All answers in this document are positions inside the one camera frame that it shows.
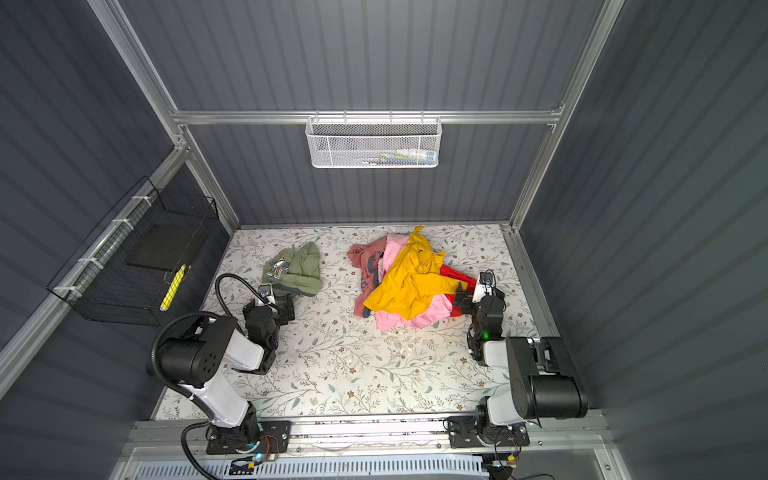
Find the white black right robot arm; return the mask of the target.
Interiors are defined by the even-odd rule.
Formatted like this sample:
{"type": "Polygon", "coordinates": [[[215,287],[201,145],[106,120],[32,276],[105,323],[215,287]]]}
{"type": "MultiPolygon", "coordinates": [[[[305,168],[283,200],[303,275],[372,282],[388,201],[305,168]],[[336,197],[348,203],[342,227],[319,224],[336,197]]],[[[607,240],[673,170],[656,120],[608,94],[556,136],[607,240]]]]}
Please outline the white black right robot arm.
{"type": "Polygon", "coordinates": [[[467,345],[472,359],[507,374],[506,383],[475,407],[468,441],[519,448],[528,443],[529,422],[583,418],[589,401],[562,338],[504,337],[504,311],[504,299],[494,294],[462,306],[471,316],[467,345]]]}

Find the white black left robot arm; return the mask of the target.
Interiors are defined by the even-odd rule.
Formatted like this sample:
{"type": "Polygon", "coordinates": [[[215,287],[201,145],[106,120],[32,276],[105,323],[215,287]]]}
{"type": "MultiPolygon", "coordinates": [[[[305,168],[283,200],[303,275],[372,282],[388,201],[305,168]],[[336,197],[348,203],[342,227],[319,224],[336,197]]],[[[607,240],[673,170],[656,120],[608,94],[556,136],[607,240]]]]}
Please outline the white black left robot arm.
{"type": "Polygon", "coordinates": [[[162,327],[150,348],[148,374],[191,401],[206,420],[208,441],[227,453],[250,453],[266,443],[255,407],[225,371],[262,375],[274,363],[281,309],[251,301],[245,324],[228,314],[198,311],[162,327]]]}

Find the olive green cloth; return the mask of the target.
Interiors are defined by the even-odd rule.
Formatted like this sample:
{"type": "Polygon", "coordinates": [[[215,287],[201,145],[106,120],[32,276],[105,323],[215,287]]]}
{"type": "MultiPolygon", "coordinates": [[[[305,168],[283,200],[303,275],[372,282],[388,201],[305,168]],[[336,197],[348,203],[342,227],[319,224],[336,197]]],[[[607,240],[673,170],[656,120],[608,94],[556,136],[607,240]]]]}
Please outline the olive green cloth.
{"type": "Polygon", "coordinates": [[[322,288],[317,245],[281,250],[264,265],[262,282],[271,284],[276,296],[316,296],[322,288]]]}

